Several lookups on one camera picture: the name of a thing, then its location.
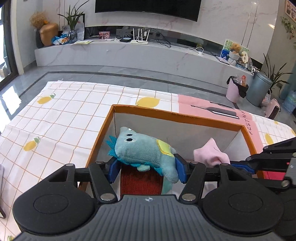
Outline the golden vase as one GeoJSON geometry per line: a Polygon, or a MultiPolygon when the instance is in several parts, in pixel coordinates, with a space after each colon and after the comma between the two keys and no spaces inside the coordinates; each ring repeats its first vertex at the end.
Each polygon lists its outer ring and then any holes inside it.
{"type": "Polygon", "coordinates": [[[57,23],[48,23],[40,29],[40,38],[45,47],[51,46],[53,37],[57,36],[59,26],[57,23]]]}

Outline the pink cloth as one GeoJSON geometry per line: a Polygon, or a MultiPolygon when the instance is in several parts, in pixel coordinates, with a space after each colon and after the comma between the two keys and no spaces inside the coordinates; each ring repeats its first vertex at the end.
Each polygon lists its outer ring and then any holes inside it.
{"type": "Polygon", "coordinates": [[[220,151],[215,140],[210,138],[203,147],[193,151],[194,161],[204,164],[208,168],[221,164],[230,164],[227,154],[220,151]]]}

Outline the green potted floor plant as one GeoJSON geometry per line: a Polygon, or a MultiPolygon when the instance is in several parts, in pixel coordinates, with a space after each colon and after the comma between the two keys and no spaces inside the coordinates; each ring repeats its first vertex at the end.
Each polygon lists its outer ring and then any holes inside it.
{"type": "Polygon", "coordinates": [[[282,80],[282,77],[284,75],[291,75],[292,72],[283,72],[283,68],[287,65],[287,62],[284,63],[278,70],[275,69],[275,64],[272,65],[271,60],[269,58],[268,54],[263,54],[264,61],[266,64],[267,71],[263,71],[263,73],[266,75],[266,77],[271,81],[271,86],[269,88],[270,94],[273,92],[273,88],[279,84],[289,84],[286,80],[282,80]]]}

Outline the teal dinosaur plush toy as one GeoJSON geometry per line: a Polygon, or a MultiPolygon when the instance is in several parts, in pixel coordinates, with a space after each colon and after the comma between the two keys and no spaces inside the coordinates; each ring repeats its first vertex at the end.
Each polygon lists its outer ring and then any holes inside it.
{"type": "Polygon", "coordinates": [[[153,168],[170,183],[178,182],[175,160],[177,152],[166,142],[123,126],[119,136],[109,136],[106,143],[110,147],[108,155],[118,161],[135,167],[140,172],[153,168]]]}

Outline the white wifi router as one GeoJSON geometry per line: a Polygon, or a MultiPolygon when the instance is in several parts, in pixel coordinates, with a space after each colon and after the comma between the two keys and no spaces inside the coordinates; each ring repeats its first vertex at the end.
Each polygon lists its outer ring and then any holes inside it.
{"type": "Polygon", "coordinates": [[[131,44],[138,44],[138,45],[147,45],[149,40],[150,30],[143,31],[143,29],[137,30],[137,35],[135,35],[135,29],[132,30],[132,40],[131,44]]]}

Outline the teddy bear figure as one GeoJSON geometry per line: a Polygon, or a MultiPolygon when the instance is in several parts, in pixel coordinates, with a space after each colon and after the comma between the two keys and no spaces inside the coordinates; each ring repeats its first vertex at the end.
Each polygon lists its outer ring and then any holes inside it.
{"type": "Polygon", "coordinates": [[[232,43],[231,47],[230,47],[230,51],[233,53],[233,54],[237,54],[239,55],[240,54],[240,51],[241,51],[241,46],[238,44],[238,43],[232,43]]]}

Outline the orange cardboard storage box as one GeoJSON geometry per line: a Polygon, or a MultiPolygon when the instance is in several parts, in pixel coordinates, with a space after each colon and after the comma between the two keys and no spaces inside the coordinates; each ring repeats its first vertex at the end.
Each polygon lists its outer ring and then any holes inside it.
{"type": "Polygon", "coordinates": [[[214,117],[205,111],[193,114],[174,113],[132,105],[112,105],[99,131],[87,165],[107,161],[109,136],[117,137],[126,126],[137,133],[158,138],[171,145],[186,161],[193,160],[193,151],[213,138],[222,152],[233,161],[245,160],[262,152],[263,143],[254,121],[247,116],[238,120],[214,117]]]}

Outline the dried yellow flowers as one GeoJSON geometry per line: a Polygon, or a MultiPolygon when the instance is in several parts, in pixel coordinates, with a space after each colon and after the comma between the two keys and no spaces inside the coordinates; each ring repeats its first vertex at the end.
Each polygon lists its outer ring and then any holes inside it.
{"type": "Polygon", "coordinates": [[[31,26],[39,30],[44,25],[48,24],[48,18],[45,11],[35,12],[29,19],[31,26]]]}

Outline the red knitted cloth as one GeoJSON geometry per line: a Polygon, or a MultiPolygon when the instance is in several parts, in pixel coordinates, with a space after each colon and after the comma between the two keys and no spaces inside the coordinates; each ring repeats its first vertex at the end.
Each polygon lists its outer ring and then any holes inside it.
{"type": "Polygon", "coordinates": [[[140,172],[130,165],[121,166],[120,197],[124,195],[161,195],[163,176],[153,168],[140,172]]]}

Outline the pink printed mat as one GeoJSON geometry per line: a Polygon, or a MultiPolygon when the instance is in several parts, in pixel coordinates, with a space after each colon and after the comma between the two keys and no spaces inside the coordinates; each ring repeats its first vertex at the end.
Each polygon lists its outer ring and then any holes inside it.
{"type": "Polygon", "coordinates": [[[262,152],[263,143],[256,123],[252,120],[250,113],[239,109],[232,109],[216,102],[180,94],[178,95],[178,103],[179,113],[245,126],[256,151],[258,153],[262,152]]]}

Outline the black wall television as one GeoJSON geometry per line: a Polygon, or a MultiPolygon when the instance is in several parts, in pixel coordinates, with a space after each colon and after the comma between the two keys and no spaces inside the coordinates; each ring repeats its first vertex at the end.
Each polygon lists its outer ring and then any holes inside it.
{"type": "Polygon", "coordinates": [[[175,16],[197,21],[200,0],[105,0],[95,2],[95,13],[139,12],[175,16]]]}

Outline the pink space heater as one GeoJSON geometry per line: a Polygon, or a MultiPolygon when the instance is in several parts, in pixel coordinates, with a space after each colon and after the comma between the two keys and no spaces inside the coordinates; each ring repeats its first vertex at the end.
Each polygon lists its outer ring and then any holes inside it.
{"type": "Polygon", "coordinates": [[[266,107],[265,117],[274,120],[279,112],[280,105],[278,101],[275,98],[273,98],[266,107]]]}

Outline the checkered lemon table cloth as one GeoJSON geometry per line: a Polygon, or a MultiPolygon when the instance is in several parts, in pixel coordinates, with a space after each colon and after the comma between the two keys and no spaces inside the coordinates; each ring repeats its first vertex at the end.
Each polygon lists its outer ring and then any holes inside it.
{"type": "MultiPolygon", "coordinates": [[[[87,166],[112,105],[179,113],[178,95],[101,83],[48,82],[1,130],[1,206],[6,213],[1,220],[1,240],[20,233],[12,205],[21,194],[65,164],[87,166]]],[[[251,116],[263,146],[295,137],[293,129],[284,123],[251,116]]]]}

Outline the green plant in glass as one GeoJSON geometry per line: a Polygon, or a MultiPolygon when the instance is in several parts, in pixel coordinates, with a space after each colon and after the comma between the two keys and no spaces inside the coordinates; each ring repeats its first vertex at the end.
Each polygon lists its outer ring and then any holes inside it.
{"type": "Polygon", "coordinates": [[[75,30],[75,27],[79,21],[79,18],[84,15],[83,11],[79,11],[79,9],[84,6],[89,1],[85,1],[81,5],[77,6],[78,2],[73,6],[69,6],[69,10],[65,14],[58,14],[59,16],[64,17],[67,20],[67,23],[70,27],[70,31],[68,34],[69,43],[73,44],[77,41],[77,31],[75,30]]]}

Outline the framed wall picture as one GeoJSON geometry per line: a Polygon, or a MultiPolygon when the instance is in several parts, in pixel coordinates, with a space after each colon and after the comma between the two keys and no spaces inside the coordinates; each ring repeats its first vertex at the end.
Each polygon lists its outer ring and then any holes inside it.
{"type": "Polygon", "coordinates": [[[286,0],[285,1],[285,13],[296,22],[296,6],[295,1],[286,0]]]}

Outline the pink bin with black bag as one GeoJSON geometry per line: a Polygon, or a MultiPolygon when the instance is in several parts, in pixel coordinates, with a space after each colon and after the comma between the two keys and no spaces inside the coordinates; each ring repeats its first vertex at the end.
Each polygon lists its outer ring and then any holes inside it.
{"type": "Polygon", "coordinates": [[[249,86],[246,83],[246,76],[230,76],[227,80],[227,92],[226,98],[233,102],[237,103],[240,98],[245,98],[249,86]]]}

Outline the grey round trash bin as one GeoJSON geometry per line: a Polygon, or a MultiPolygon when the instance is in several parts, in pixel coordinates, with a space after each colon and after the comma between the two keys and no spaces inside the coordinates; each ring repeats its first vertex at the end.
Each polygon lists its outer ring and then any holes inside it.
{"type": "Polygon", "coordinates": [[[246,99],[254,106],[260,106],[270,89],[272,81],[262,72],[255,72],[246,99]]]}

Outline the red lidded transparent box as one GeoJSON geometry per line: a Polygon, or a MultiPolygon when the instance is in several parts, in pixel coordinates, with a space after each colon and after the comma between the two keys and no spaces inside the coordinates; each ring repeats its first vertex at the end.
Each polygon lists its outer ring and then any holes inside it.
{"type": "Polygon", "coordinates": [[[282,172],[271,172],[271,171],[263,171],[264,179],[268,180],[284,180],[285,173],[282,172]]]}

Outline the blue water bottle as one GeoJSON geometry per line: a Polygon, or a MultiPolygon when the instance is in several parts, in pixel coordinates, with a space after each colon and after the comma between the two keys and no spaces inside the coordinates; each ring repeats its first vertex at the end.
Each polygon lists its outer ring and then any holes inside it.
{"type": "Polygon", "coordinates": [[[296,92],[291,91],[287,97],[285,98],[284,102],[282,103],[282,108],[288,113],[292,114],[294,109],[296,108],[296,92]]]}

